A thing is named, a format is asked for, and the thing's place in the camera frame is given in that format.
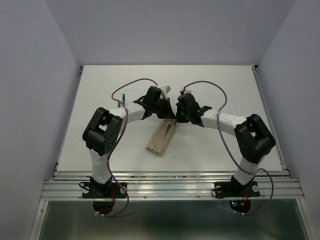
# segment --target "folded cloth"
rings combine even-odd
[[[177,127],[175,119],[164,119],[159,127],[153,133],[150,141],[145,146],[146,149],[163,156],[168,148],[171,138],[173,137]]]

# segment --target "gray wall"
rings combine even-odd
[[[0,239],[27,239],[79,66],[43,0],[0,1]]]
[[[320,1],[297,0],[258,67],[290,173],[320,233]]]
[[[258,64],[294,0],[46,0],[84,64]]]

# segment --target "purple cable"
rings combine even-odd
[[[118,140],[116,141],[113,150],[110,152],[109,156],[108,156],[107,159],[106,159],[106,160],[107,160],[106,166],[107,166],[107,168],[108,168],[108,171],[109,171],[111,177],[112,177],[113,180],[115,181],[115,183],[124,191],[127,200],[126,200],[126,204],[125,204],[125,206],[123,207],[123,209],[121,209],[119,212],[117,212],[117,213],[115,213],[115,214],[112,214],[112,215],[102,215],[102,214],[100,214],[99,212],[97,212],[97,211],[94,210],[95,214],[97,214],[97,215],[99,215],[99,216],[101,216],[101,217],[104,217],[104,218],[110,218],[110,217],[118,216],[118,215],[121,214],[121,213],[128,207],[128,205],[129,205],[129,194],[128,194],[127,190],[125,189],[125,187],[122,186],[120,182],[118,182],[118,180],[116,179],[116,177],[115,177],[114,174],[112,173],[112,171],[111,171],[111,169],[110,169],[110,164],[109,164],[109,163],[110,163],[110,157],[111,157],[112,153],[115,151],[118,143],[120,142],[121,138],[123,137],[123,135],[124,135],[124,133],[125,133],[125,130],[126,130],[127,125],[128,125],[128,115],[129,115],[128,109],[125,107],[124,103],[123,103],[122,101],[120,101],[119,99],[114,98],[114,95],[115,95],[115,93],[118,92],[120,89],[123,89],[124,87],[126,87],[126,86],[128,86],[128,85],[130,85],[130,84],[133,84],[133,83],[136,83],[136,82],[142,81],[142,80],[148,80],[148,81],[153,82],[155,85],[158,85],[158,84],[156,83],[156,81],[154,81],[154,80],[152,80],[152,79],[149,79],[149,78],[140,78],[140,79],[131,81],[131,82],[129,82],[129,83],[127,83],[127,84],[119,87],[118,89],[116,89],[116,90],[111,94],[111,98],[112,98],[113,100],[115,100],[116,102],[118,102],[119,104],[121,104],[121,105],[124,107],[124,110],[125,110],[125,120],[124,120],[124,121],[125,121],[125,122],[124,122],[124,125],[123,125],[123,130],[122,130],[122,132],[121,132]]]
[[[183,89],[185,90],[186,87],[189,87],[190,85],[198,84],[198,83],[206,83],[206,84],[214,85],[214,86],[216,86],[218,89],[220,89],[221,92],[222,92],[223,95],[224,95],[225,101],[224,101],[224,104],[219,108],[218,113],[217,113],[217,115],[216,115],[216,124],[217,124],[217,127],[218,127],[219,135],[220,135],[221,140],[222,140],[222,142],[223,142],[223,145],[224,145],[226,151],[228,152],[230,158],[232,159],[232,161],[234,162],[234,164],[237,166],[237,168],[240,169],[240,170],[241,170],[242,172],[244,172],[245,174],[249,174],[249,175],[256,175],[259,171],[264,171],[264,172],[268,175],[268,177],[270,178],[270,182],[271,182],[271,194],[270,194],[270,198],[269,198],[268,202],[266,203],[266,205],[265,205],[264,207],[262,207],[261,209],[257,210],[257,211],[250,212],[250,213],[245,213],[244,215],[257,214],[257,213],[261,212],[262,210],[264,210],[264,209],[270,204],[270,202],[271,202],[271,200],[272,200],[272,197],[273,197],[273,195],[274,195],[274,181],[272,180],[272,177],[271,177],[271,175],[269,174],[269,172],[268,172],[267,170],[265,170],[264,168],[259,168],[256,172],[249,172],[249,171],[243,169],[243,168],[237,163],[236,159],[235,159],[234,156],[232,155],[232,153],[231,153],[231,151],[230,151],[230,149],[229,149],[229,147],[228,147],[228,145],[227,145],[227,143],[226,143],[226,140],[225,140],[225,138],[224,138],[224,136],[223,136],[223,134],[222,134],[222,130],[221,130],[221,126],[220,126],[219,115],[220,115],[220,111],[227,105],[227,102],[228,102],[227,94],[226,94],[226,92],[222,89],[222,87],[220,87],[219,85],[217,85],[217,84],[215,84],[215,83],[213,83],[213,82],[211,82],[211,81],[204,81],[204,80],[191,82],[191,83],[187,84],[186,86],[184,86]]]

